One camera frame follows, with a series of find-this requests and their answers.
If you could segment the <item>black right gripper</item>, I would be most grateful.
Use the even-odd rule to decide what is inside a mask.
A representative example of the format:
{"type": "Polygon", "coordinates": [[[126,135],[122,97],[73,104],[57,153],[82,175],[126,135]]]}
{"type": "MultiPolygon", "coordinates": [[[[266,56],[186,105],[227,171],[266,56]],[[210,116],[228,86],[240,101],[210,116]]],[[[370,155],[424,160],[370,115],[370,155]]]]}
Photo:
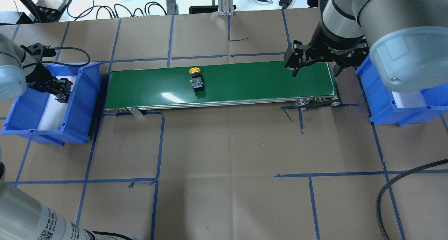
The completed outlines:
{"type": "Polygon", "coordinates": [[[308,44],[293,40],[284,54],[284,67],[291,70],[292,77],[304,67],[318,62],[335,62],[332,71],[339,76],[350,67],[360,66],[370,53],[368,43],[363,37],[347,39],[333,34],[320,21],[308,44]]]}

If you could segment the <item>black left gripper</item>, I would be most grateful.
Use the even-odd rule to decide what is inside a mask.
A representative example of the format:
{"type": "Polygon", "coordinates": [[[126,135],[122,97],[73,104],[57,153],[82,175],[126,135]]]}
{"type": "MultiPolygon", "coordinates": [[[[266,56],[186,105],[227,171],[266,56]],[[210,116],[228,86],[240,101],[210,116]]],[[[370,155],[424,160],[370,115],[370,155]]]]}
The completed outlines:
{"type": "Polygon", "coordinates": [[[43,64],[37,64],[27,75],[27,87],[41,93],[55,96],[58,102],[68,102],[71,94],[72,82],[68,78],[58,79],[43,64]]]}

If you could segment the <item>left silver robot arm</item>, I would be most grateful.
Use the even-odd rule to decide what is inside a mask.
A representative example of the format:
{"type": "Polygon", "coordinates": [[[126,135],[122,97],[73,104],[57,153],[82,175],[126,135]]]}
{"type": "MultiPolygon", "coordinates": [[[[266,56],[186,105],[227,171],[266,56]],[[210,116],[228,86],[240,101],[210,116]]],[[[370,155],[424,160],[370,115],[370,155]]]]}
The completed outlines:
{"type": "Polygon", "coordinates": [[[67,103],[72,82],[54,77],[42,63],[44,57],[56,55],[56,49],[41,43],[17,45],[4,34],[0,35],[0,96],[2,101],[18,98],[28,88],[53,94],[56,100],[67,103]]]}

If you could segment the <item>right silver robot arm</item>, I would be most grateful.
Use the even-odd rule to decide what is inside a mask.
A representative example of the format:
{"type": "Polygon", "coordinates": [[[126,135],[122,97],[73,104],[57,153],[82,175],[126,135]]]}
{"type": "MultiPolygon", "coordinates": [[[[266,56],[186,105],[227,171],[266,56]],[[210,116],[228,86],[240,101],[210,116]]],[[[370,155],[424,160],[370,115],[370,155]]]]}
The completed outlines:
{"type": "Polygon", "coordinates": [[[446,84],[448,0],[326,0],[308,44],[292,41],[284,67],[354,64],[349,55],[368,52],[383,84],[414,92],[446,84]]]}

